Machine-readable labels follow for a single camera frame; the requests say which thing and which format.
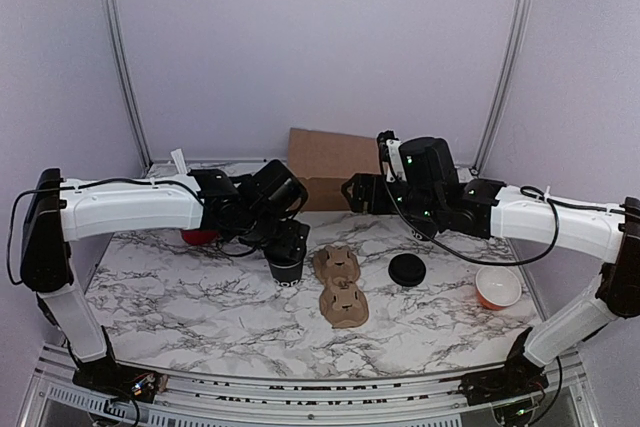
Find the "black paper coffee cup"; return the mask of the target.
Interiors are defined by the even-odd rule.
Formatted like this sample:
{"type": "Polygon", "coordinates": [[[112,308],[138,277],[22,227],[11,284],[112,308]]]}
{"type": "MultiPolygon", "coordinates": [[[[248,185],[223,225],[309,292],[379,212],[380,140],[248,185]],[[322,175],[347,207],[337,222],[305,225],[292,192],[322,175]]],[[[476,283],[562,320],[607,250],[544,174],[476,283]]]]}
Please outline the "black paper coffee cup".
{"type": "Polygon", "coordinates": [[[438,234],[437,228],[427,228],[426,230],[421,230],[417,228],[411,229],[411,235],[420,242],[431,242],[435,239],[438,234]]]}
{"type": "Polygon", "coordinates": [[[305,251],[293,254],[265,254],[274,281],[282,287],[296,286],[302,277],[305,251]]]}

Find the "brown cardboard box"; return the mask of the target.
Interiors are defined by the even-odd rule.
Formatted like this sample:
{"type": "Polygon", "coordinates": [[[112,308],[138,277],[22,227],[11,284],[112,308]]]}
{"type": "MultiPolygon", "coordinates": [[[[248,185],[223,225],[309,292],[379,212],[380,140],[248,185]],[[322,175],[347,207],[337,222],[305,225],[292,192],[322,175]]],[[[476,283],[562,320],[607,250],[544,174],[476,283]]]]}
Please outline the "brown cardboard box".
{"type": "Polygon", "coordinates": [[[287,165],[308,192],[303,212],[347,212],[342,185],[354,174],[377,174],[374,138],[299,128],[289,131],[287,165]]]}

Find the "brown pulp cup carrier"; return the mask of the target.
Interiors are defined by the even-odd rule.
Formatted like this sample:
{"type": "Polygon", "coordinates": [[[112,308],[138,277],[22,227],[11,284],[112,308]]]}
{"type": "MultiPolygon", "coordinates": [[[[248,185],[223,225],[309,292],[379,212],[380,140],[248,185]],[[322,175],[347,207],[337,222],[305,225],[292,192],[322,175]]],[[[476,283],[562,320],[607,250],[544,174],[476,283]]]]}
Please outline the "brown pulp cup carrier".
{"type": "Polygon", "coordinates": [[[334,329],[364,325],[369,318],[368,301],[357,285],[361,275],[357,256],[347,246],[328,245],[312,259],[316,278],[323,285],[319,308],[334,329]]]}

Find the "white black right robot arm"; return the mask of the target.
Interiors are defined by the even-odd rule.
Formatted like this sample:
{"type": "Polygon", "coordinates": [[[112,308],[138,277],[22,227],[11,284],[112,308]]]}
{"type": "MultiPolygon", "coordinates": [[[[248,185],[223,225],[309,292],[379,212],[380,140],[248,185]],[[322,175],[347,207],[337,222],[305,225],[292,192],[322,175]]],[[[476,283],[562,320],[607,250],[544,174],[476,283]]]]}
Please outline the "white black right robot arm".
{"type": "Polygon", "coordinates": [[[425,183],[356,174],[341,186],[356,213],[397,214],[416,237],[452,253],[439,233],[505,239],[518,250],[543,250],[516,260],[527,268],[545,320],[516,337],[501,366],[464,375],[469,405],[545,389],[545,368],[568,348],[618,319],[639,314],[639,201],[598,204],[552,196],[533,186],[456,177],[425,183]]]}

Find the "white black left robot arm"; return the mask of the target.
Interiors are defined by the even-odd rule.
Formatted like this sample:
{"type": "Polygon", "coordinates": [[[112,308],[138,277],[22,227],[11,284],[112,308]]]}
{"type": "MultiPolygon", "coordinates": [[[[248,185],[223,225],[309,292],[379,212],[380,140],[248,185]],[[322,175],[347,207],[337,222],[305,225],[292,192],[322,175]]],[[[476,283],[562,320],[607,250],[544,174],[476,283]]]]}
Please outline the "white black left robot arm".
{"type": "Polygon", "coordinates": [[[126,231],[214,232],[221,243],[238,241],[247,254],[261,252],[277,284],[294,286],[301,278],[310,228],[296,216],[308,191],[279,160],[240,176],[209,168],[88,181],[49,168],[34,189],[19,196],[30,204],[19,275],[11,282],[34,292],[43,315],[65,337],[74,384],[119,400],[151,403],[166,377],[116,359],[77,277],[73,247],[92,241],[107,245],[126,231]]]}

